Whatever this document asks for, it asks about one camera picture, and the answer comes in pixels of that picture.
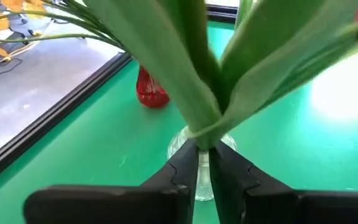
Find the glass vase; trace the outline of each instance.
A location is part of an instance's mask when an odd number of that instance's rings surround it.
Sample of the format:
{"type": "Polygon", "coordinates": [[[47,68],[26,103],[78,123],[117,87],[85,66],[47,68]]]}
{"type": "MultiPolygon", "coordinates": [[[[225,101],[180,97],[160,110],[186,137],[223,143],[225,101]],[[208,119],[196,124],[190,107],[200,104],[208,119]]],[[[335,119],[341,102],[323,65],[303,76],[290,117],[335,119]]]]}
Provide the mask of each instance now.
{"type": "MultiPolygon", "coordinates": [[[[178,134],[173,137],[169,146],[168,146],[168,159],[171,158],[174,153],[181,148],[181,146],[186,142],[189,136],[189,130],[186,126],[178,134]]],[[[228,134],[224,135],[221,139],[222,142],[227,144],[233,150],[237,150],[236,142],[228,134]]],[[[209,176],[209,154],[208,151],[200,151],[198,163],[198,176],[197,176],[197,187],[196,187],[196,200],[207,201],[214,198],[211,178],[209,176]]]]}

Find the green surface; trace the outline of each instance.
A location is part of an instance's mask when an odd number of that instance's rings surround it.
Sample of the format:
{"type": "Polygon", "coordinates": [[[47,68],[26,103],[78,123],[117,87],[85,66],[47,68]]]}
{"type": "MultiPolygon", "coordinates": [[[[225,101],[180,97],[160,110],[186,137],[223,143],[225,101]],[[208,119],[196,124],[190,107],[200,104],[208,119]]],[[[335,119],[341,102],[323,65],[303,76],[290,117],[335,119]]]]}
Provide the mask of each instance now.
{"type": "MultiPolygon", "coordinates": [[[[220,55],[232,25],[210,22],[220,55]]],[[[150,110],[135,97],[131,62],[0,174],[0,223],[23,223],[22,204],[52,184],[137,185],[166,161],[184,122],[172,103],[150,110]]],[[[299,189],[358,190],[358,55],[243,122],[239,152],[299,189]]],[[[194,223],[218,223],[213,202],[197,202],[194,223]]]]}

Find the red glass vase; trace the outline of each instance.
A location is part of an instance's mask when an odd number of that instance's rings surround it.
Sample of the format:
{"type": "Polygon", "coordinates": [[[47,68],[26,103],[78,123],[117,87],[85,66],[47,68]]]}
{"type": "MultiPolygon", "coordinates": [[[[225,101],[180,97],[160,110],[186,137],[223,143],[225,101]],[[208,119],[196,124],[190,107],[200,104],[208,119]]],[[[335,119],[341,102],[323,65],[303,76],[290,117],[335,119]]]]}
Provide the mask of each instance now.
{"type": "Polygon", "coordinates": [[[165,90],[143,66],[140,66],[137,76],[136,96],[143,105],[149,108],[161,108],[169,102],[165,90]]]}

